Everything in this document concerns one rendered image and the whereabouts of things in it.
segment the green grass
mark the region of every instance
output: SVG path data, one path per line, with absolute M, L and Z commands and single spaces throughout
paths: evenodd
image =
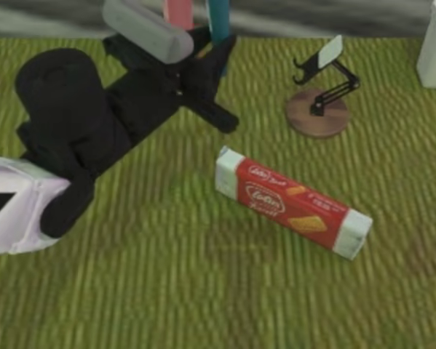
M 181 111 L 100 179 L 59 244 L 0 257 L 0 349 L 436 349 L 436 91 L 415 74 L 420 42 L 346 39 L 362 86 L 348 129 L 320 141 L 283 110 L 292 58 L 323 42 L 240 40 L 218 96 L 235 133 Z M 97 41 L 0 39 L 0 156 L 22 151 L 15 74 L 53 47 L 83 49 L 106 84 L 122 73 Z M 215 193 L 222 145 L 373 217 L 357 259 Z

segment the red object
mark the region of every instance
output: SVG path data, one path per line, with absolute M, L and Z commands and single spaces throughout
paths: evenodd
M 186 31 L 194 27 L 194 5 L 192 0 L 165 0 L 165 20 Z
M 353 259 L 372 219 L 228 148 L 217 160 L 216 189 L 304 237 Z

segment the lotus logo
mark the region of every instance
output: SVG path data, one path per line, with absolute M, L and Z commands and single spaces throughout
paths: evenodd
M 271 172 L 267 169 L 262 169 L 259 166 L 250 166 L 248 173 L 256 177 L 260 177 L 262 180 L 268 180 L 271 177 Z
M 245 191 L 250 198 L 250 207 L 266 213 L 281 213 L 285 211 L 281 197 L 268 188 L 256 183 L 248 183 Z

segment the white shirt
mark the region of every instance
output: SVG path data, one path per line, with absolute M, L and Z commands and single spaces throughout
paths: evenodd
M 28 161 L 0 158 L 0 193 L 14 193 L 0 210 L 0 254 L 38 251 L 59 241 L 41 232 L 40 217 L 69 184 Z

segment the wooden base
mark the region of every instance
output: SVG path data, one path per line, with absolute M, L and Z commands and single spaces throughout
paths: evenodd
M 336 100 L 325 107 L 324 116 L 310 113 L 310 106 L 319 89 L 310 89 L 293 96 L 285 106 L 289 125 L 303 135 L 313 138 L 329 138 L 341 133 L 349 123 L 350 112 L 342 100 Z

